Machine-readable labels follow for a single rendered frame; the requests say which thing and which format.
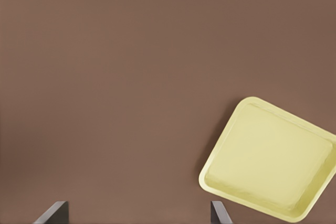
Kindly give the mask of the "yellow square tray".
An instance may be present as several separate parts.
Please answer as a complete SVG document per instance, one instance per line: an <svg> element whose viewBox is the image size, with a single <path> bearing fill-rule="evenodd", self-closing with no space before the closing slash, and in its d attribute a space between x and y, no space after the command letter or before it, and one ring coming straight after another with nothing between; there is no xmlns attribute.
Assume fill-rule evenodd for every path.
<svg viewBox="0 0 336 224"><path fill-rule="evenodd" d="M201 188L287 222L303 220L336 174L336 135L265 100L234 109Z"/></svg>

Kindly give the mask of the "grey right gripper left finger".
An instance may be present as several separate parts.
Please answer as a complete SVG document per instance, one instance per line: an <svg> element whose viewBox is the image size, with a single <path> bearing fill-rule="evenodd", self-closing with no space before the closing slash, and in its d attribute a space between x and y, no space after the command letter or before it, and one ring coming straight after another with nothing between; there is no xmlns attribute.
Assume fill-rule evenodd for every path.
<svg viewBox="0 0 336 224"><path fill-rule="evenodd" d="M55 202L33 224L69 224L69 202Z"/></svg>

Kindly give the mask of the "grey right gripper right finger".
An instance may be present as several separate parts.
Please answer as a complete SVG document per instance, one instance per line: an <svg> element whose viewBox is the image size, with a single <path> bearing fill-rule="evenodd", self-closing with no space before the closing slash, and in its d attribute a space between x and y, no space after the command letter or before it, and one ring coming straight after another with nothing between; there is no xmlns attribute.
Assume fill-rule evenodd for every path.
<svg viewBox="0 0 336 224"><path fill-rule="evenodd" d="M211 201L211 224L233 224L221 201Z"/></svg>

